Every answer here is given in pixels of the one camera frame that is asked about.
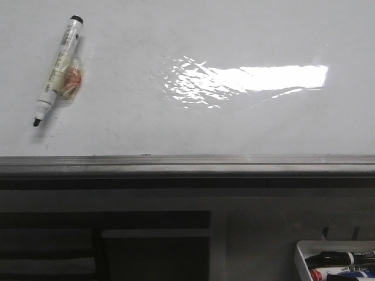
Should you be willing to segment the white black-tipped whiteboard marker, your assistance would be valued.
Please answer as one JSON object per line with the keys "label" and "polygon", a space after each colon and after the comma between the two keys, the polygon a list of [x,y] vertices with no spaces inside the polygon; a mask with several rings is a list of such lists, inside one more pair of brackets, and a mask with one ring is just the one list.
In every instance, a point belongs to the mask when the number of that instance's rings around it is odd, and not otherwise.
{"label": "white black-tipped whiteboard marker", "polygon": [[73,56],[79,42],[83,23],[83,19],[77,15],[73,15],[68,20],[63,37],[47,74],[43,91],[37,99],[36,113],[33,122],[34,127],[39,126],[44,120],[45,116],[54,105],[57,96],[61,94],[68,67],[73,61]]}

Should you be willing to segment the white whiteboard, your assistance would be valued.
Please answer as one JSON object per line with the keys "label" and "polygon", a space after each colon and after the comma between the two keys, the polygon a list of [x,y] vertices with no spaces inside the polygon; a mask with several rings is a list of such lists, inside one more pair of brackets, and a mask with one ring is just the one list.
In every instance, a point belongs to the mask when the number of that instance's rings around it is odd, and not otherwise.
{"label": "white whiteboard", "polygon": [[[67,20],[83,82],[38,127]],[[373,1],[2,1],[1,155],[372,155]]]}

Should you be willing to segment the white marker tray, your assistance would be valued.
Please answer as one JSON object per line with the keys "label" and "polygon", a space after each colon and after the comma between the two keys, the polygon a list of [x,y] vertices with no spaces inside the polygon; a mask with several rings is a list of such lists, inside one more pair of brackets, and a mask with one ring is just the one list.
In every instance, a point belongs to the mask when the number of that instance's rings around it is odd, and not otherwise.
{"label": "white marker tray", "polygon": [[298,241],[294,261],[301,280],[313,280],[305,259],[322,251],[364,252],[374,251],[374,241]]}

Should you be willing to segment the left black tray hook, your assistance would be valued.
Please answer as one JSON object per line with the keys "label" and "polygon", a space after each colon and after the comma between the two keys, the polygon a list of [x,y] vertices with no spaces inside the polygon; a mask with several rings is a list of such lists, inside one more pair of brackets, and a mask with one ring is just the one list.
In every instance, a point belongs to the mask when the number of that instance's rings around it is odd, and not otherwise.
{"label": "left black tray hook", "polygon": [[322,236],[321,236],[321,240],[326,241],[327,238],[328,238],[328,233],[329,233],[329,227],[323,227],[323,228],[322,228]]}

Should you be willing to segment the black tray hook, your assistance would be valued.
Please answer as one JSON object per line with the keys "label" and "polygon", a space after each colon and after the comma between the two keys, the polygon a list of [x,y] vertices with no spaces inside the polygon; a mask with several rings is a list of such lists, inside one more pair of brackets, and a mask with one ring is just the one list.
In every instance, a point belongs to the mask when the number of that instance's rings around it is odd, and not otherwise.
{"label": "black tray hook", "polygon": [[359,236],[360,227],[356,226],[352,233],[352,241],[356,241]]}
{"label": "black tray hook", "polygon": [[323,227],[323,228],[322,228],[322,236],[321,236],[321,240],[326,241],[327,238],[328,238],[328,233],[329,233],[329,227]]}

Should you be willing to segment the black marker in tray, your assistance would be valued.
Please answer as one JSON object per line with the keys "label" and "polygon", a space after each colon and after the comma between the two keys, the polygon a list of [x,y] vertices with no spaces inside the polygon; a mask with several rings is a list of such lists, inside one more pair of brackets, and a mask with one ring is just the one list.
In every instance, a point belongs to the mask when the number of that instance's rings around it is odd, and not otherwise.
{"label": "black marker in tray", "polygon": [[309,269],[334,266],[373,265],[374,251],[336,252],[323,251],[305,259]]}

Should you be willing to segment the red marker in tray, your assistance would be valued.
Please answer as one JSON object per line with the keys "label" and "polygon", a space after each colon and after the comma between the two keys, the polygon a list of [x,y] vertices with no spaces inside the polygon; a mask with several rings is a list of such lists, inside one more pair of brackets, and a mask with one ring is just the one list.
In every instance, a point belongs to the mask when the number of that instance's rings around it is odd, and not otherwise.
{"label": "red marker in tray", "polygon": [[369,271],[374,275],[374,265],[316,268],[311,269],[309,272],[312,280],[326,280],[328,275],[345,275],[346,273],[361,270]]}

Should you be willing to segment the right black tray hook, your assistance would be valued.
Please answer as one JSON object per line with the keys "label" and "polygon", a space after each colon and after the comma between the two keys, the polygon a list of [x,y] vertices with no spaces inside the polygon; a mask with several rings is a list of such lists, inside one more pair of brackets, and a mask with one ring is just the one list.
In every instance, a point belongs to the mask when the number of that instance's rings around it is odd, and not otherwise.
{"label": "right black tray hook", "polygon": [[360,227],[356,226],[352,233],[352,241],[356,241],[359,236]]}

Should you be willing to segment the blue marker in tray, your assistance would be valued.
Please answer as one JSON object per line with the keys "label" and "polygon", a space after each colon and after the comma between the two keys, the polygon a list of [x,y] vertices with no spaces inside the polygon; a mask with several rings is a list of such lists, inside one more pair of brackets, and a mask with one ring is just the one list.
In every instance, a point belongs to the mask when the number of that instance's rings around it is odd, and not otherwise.
{"label": "blue marker in tray", "polygon": [[374,275],[365,270],[346,273],[345,275],[328,275],[327,281],[374,281]]}

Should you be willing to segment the grey aluminium whiteboard frame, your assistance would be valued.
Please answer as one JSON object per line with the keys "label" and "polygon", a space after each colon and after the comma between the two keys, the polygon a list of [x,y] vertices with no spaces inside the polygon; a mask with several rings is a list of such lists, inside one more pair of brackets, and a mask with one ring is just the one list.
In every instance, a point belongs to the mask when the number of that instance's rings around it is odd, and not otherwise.
{"label": "grey aluminium whiteboard frame", "polygon": [[373,155],[3,156],[1,179],[374,177]]}

